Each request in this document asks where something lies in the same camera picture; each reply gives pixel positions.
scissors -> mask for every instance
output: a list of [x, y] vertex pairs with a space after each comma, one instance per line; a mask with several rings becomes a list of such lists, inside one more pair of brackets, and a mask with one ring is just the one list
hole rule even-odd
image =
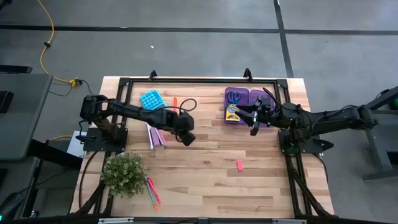
[[241, 98], [240, 93], [235, 93], [234, 91], [228, 92], [228, 101], [232, 104], [238, 104], [239, 99]]

pen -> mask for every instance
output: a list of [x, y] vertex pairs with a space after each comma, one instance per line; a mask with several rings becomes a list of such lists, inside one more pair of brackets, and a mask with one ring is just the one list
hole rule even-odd
[[157, 205], [155, 203], [154, 195], [152, 195], [152, 191], [150, 190], [150, 186], [149, 186], [148, 180], [147, 180], [147, 188], [148, 188], [148, 192], [149, 192], [149, 195], [150, 195], [150, 199], [152, 200], [152, 203], [154, 204], [155, 211], [157, 211]]
[[156, 197], [157, 203], [161, 204], [159, 195], [157, 195], [157, 192], [155, 190], [154, 183], [152, 182], [152, 180], [149, 177], [147, 177], [147, 180], [148, 180], [150, 188], [152, 189], [152, 191], [153, 191], [153, 193], [154, 193], [154, 195]]

yellow plug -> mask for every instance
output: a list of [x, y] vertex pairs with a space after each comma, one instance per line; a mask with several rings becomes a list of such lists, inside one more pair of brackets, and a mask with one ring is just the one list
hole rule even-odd
[[77, 87], [79, 85], [78, 83], [79, 78], [75, 78], [74, 80], [69, 80], [69, 84], [71, 84], [72, 87]]

black clamp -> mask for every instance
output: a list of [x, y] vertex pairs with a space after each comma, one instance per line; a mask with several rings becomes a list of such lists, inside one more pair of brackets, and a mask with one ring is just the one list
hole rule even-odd
[[249, 68], [246, 68], [246, 69], [244, 70], [244, 73], [243, 73], [243, 78], [247, 78], [247, 77], [249, 77], [249, 78], [248, 78], [249, 82], [252, 82], [252, 81], [253, 81], [253, 76], [251, 75], [251, 72], [250, 72], [250, 69], [249, 69]]
[[119, 87], [124, 87], [129, 81], [130, 81], [130, 78], [120, 78], [119, 79]]
[[277, 80], [276, 80], [276, 82], [281, 86], [281, 87], [283, 87], [283, 88], [288, 88], [288, 86], [287, 86], [287, 80], [286, 79], [283, 79], [283, 78], [278, 78]]
[[151, 71], [148, 80], [151, 82], [155, 76], [157, 76], [156, 71], [155, 70]]

gray floor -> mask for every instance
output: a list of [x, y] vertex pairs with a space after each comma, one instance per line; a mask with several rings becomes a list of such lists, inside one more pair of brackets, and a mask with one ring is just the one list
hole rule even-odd
[[[277, 28], [272, 0], [43, 0], [56, 25], [121, 27]], [[286, 29], [397, 30], [395, 0], [280, 0]], [[36, 1], [14, 0], [0, 24], [49, 24]], [[0, 63], [30, 65], [50, 32], [0, 30]], [[398, 83], [398, 36], [287, 35], [294, 76], [304, 78], [312, 111], [360, 105]], [[56, 32], [45, 67], [62, 78], [87, 80], [99, 92], [104, 75], [286, 77], [279, 34], [178, 32]], [[66, 93], [67, 87], [52, 86]], [[49, 95], [35, 137], [78, 129], [86, 87], [66, 97]], [[358, 131], [323, 136], [335, 213], [345, 218], [398, 220], [398, 180], [364, 183], [375, 171], [366, 137]]]

